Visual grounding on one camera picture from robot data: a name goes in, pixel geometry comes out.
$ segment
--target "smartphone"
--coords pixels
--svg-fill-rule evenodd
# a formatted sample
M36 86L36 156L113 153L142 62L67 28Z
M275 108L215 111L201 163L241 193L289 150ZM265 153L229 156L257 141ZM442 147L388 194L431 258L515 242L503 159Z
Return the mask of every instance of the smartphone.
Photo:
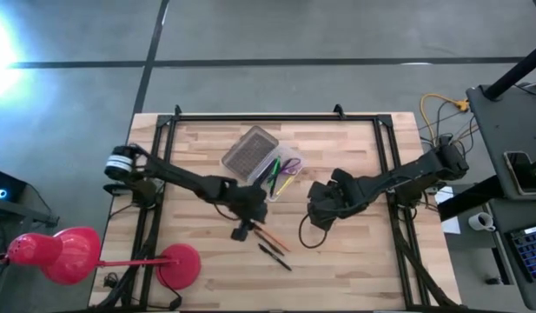
M519 193L521 195L536 195L536 174L532 171L530 157L522 151L508 151L503 156Z

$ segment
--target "keyboard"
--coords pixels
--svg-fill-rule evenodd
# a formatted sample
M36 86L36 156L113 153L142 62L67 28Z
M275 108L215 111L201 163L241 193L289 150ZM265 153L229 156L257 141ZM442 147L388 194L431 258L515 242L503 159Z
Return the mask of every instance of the keyboard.
M536 282L536 226L507 233L519 256L519 266L530 283Z

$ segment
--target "blue light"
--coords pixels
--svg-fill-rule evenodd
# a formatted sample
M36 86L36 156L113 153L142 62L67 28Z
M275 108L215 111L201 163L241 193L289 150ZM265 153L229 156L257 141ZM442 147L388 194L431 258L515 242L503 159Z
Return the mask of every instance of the blue light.
M0 190L0 199L3 199L7 196L7 190Z

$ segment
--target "white paper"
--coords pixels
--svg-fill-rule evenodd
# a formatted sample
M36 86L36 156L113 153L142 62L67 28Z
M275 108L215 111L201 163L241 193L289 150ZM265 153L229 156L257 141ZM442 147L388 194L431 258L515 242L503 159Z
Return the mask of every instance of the white paper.
M450 199L453 197L453 188L451 187L443 187L438 191L438 193L435 194L435 202L437 204L440 204L447 199ZM459 226L459 218L451 217L448 220L441 222L441 229L444 233L448 234L460 234L460 226Z

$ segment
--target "black pen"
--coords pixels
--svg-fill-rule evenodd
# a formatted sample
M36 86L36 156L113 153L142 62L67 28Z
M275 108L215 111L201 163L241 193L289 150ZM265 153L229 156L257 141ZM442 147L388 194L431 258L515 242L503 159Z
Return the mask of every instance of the black pen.
M270 251L268 248L264 247L261 243L258 243L258 247L260 247L260 250L262 250L264 253L271 256L277 263L281 264L285 269L287 270L293 270L290 266L286 265L279 257L277 257L274 252Z
M261 240L264 241L264 243L267 243L269 248L271 248L271 250L275 251L275 253L279 254L279 255L282 255L282 256L285 256L283 254L283 251L279 250L279 248L275 247L275 245L273 243L271 243L268 239L266 239L266 237L262 236L260 231L258 230L254 230L254 234L258 236L258 238L260 238Z

